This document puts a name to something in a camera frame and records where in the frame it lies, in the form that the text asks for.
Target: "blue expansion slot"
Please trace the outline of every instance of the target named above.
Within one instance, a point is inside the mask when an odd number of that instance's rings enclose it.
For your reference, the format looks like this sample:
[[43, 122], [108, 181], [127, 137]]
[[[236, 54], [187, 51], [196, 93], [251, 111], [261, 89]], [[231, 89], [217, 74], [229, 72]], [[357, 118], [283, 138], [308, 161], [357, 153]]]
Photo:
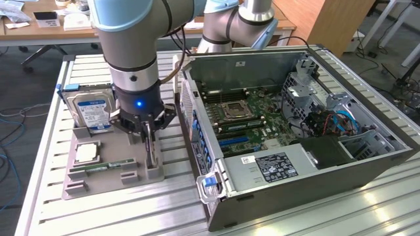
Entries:
[[239, 137], [239, 138], [235, 138], [231, 140], [219, 141], [219, 145], [227, 146], [231, 144], [239, 144], [239, 143], [248, 142], [248, 141], [249, 141], [248, 137]]

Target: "hard drive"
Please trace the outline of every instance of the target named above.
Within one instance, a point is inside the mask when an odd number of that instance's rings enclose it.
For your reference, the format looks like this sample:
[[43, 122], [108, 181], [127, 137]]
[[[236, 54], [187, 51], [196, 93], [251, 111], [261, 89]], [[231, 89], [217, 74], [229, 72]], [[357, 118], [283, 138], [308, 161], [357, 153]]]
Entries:
[[72, 113], [77, 127], [87, 127], [91, 134], [113, 130], [108, 121], [109, 114], [116, 110], [111, 85], [71, 84], [59, 90], [59, 94]]

